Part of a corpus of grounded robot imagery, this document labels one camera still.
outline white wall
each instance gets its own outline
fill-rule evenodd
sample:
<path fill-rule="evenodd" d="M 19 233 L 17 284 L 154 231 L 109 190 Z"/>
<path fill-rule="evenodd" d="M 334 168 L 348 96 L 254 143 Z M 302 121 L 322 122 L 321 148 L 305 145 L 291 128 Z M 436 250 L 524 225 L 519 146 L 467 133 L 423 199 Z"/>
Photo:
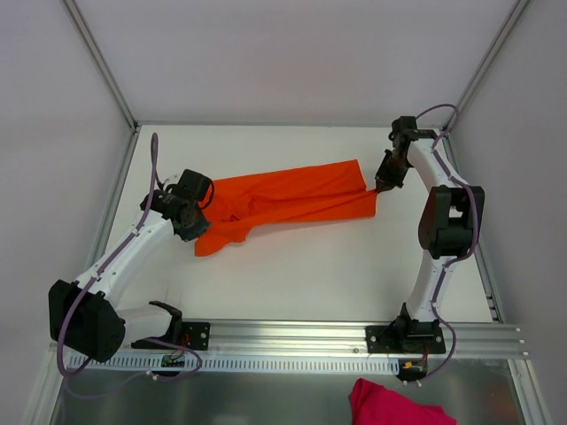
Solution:
<path fill-rule="evenodd" d="M 47 292 L 85 266 L 126 125 L 61 4 L 0 5 L 0 375 L 16 424 L 49 342 Z"/>
<path fill-rule="evenodd" d="M 463 174 L 485 187 L 506 318 L 525 331 L 555 423 L 567 414 L 566 21 L 564 0 L 532 2 L 454 135 Z"/>
<path fill-rule="evenodd" d="M 139 120 L 389 126 L 456 101 L 515 0 L 77 3 Z"/>

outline folded cloth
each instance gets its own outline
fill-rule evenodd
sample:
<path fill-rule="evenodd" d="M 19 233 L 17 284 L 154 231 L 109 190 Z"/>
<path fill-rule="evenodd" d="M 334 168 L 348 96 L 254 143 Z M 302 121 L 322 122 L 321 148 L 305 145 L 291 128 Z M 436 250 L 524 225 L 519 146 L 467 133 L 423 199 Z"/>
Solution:
<path fill-rule="evenodd" d="M 195 255 L 241 243 L 262 224 L 374 217 L 376 200 L 356 159 L 217 180 L 205 210 L 211 226 L 196 241 Z"/>
<path fill-rule="evenodd" d="M 350 395 L 353 425 L 456 425 L 439 406 L 420 406 L 376 383 L 359 379 Z"/>

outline orange cloth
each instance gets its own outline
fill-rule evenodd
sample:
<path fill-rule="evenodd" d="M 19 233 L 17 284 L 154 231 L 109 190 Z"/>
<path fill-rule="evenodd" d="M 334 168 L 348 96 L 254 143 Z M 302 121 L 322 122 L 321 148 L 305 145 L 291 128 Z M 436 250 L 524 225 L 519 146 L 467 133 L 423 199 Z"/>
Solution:
<path fill-rule="evenodd" d="M 195 242 L 195 255 L 243 242 L 260 224 L 374 217 L 376 200 L 356 159 L 218 180 L 205 209 L 211 226 Z"/>

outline crumpled red fabric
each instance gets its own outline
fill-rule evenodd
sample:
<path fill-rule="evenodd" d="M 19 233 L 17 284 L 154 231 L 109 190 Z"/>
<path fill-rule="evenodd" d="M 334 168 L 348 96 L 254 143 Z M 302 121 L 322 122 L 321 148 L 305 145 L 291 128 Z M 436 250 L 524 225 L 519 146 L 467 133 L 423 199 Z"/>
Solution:
<path fill-rule="evenodd" d="M 353 425 L 456 425 L 439 406 L 421 406 L 382 385 L 359 379 L 349 397 Z"/>
<path fill-rule="evenodd" d="M 204 211 L 211 226 L 195 242 L 195 255 L 242 243 L 263 224 L 374 217 L 376 201 L 356 159 L 217 180 Z"/>

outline gray floor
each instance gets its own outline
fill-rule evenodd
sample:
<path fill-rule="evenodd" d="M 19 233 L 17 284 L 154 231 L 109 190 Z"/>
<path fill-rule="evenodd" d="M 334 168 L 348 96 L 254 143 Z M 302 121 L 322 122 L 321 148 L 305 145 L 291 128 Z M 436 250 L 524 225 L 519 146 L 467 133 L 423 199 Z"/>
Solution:
<path fill-rule="evenodd" d="M 71 381 L 71 388 L 96 394 L 128 376 L 86 370 Z M 154 382 L 143 376 L 98 401 L 61 392 L 50 425 L 344 425 L 351 422 L 348 395 L 358 377 L 203 373 L 180 382 Z M 459 425 L 524 423 L 506 361 L 452 360 L 422 388 L 403 387 L 393 376 L 363 377 L 417 403 L 442 406 Z"/>

